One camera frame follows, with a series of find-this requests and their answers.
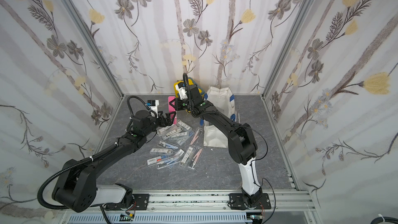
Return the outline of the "pink plastic case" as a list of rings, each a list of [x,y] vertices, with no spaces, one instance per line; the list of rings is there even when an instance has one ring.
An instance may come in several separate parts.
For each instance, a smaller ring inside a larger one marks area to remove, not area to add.
[[[172,114],[173,119],[173,124],[177,124],[177,116],[176,116],[176,97],[175,96],[169,96],[168,97],[168,108],[169,108],[169,113]]]

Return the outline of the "clear case label top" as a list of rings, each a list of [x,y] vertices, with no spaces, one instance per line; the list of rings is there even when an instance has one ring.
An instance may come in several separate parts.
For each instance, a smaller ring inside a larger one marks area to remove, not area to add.
[[[175,125],[172,124],[170,126],[166,126],[166,127],[162,127],[157,131],[157,136],[163,136],[164,134],[166,134],[168,131],[174,130]]]

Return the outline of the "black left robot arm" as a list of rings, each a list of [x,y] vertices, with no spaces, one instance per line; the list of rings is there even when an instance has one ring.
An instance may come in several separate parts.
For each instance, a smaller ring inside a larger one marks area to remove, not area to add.
[[[175,117],[175,112],[159,112],[153,117],[149,111],[138,111],[115,143],[80,161],[69,160],[61,171],[45,180],[37,193],[38,203],[48,209],[72,209],[77,213],[106,204],[131,208],[135,203],[131,188],[122,184],[101,186],[96,180],[119,160],[138,151],[150,133],[171,126]]]

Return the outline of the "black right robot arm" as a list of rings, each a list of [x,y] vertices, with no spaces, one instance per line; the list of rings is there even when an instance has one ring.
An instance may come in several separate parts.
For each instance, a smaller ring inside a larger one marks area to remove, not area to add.
[[[178,94],[170,106],[177,111],[188,110],[193,117],[210,122],[227,138],[229,154],[238,164],[242,178],[243,205],[254,208],[260,202],[263,190],[256,171],[258,145],[253,129],[249,124],[237,123],[219,111],[201,96],[197,85],[178,83],[175,88]]]

